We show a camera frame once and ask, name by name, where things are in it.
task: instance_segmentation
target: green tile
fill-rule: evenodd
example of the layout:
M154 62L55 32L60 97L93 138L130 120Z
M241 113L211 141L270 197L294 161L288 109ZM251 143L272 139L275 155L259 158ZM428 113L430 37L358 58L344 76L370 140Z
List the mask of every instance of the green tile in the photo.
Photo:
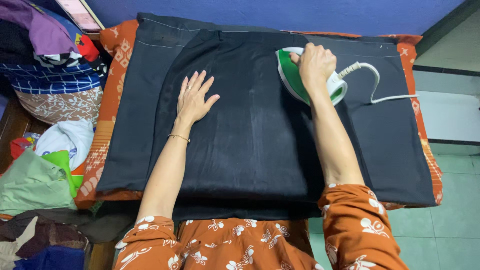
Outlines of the green tile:
M313 256L315 260L325 269L332 270L332 265L325 253L325 239L323 234L311 233L310 245L312 246Z
M472 159L470 156L450 156L450 155L434 155L437 164L443 172L450 173L472 173Z
M323 218L309 218L308 231L310 233L324 233Z
M479 268L480 239L437 238L437 249L442 270Z
M435 237L429 208L387 211L393 236Z
M480 175L445 173L442 205L430 208L435 237L480 238Z
M473 170L476 174L480 174L480 157L472 157Z
M410 270L439 269L435 238L395 237L395 240L400 247L400 258Z

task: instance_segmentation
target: gold bracelet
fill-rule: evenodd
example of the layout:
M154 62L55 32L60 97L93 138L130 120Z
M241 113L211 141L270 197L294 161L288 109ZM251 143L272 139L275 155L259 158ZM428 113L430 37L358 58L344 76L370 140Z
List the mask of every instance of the gold bracelet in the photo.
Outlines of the gold bracelet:
M182 138L182 139L186 140L187 142L190 142L190 140L189 140L189 139L187 139L187 138L184 138L184 137L182 137L182 136L180 136L180 135L173 135L172 133L170 133L168 136L169 136L169 137L170 137L170 136L173 136L174 138L175 138L175 137L180 137L180 138Z

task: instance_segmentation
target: mint green garment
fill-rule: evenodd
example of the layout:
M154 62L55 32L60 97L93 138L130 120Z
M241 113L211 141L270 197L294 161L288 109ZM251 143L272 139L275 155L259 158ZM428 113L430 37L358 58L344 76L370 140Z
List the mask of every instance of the mint green garment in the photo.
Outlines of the mint green garment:
M70 158L68 156L68 151L63 150L52 152L50 154L41 156L41 158L50 161L65 170L65 172L67 173L68 184L70 185L70 195L72 196L72 198L77 197L77 189L80 187L80 185L75 186L75 183L73 182L72 172L70 171Z
M0 213L52 208L77 209L65 170L27 148L0 178Z

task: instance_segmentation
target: woman's right hand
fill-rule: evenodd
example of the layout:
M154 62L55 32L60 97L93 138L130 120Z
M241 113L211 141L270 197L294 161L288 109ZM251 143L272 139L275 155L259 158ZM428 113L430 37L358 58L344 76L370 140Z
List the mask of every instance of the woman's right hand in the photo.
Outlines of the woman's right hand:
M315 46L308 43L301 56L291 52L292 63L299 67L300 77L303 85L312 96L312 91L325 88L327 79L336 68L336 57L329 49L322 45Z

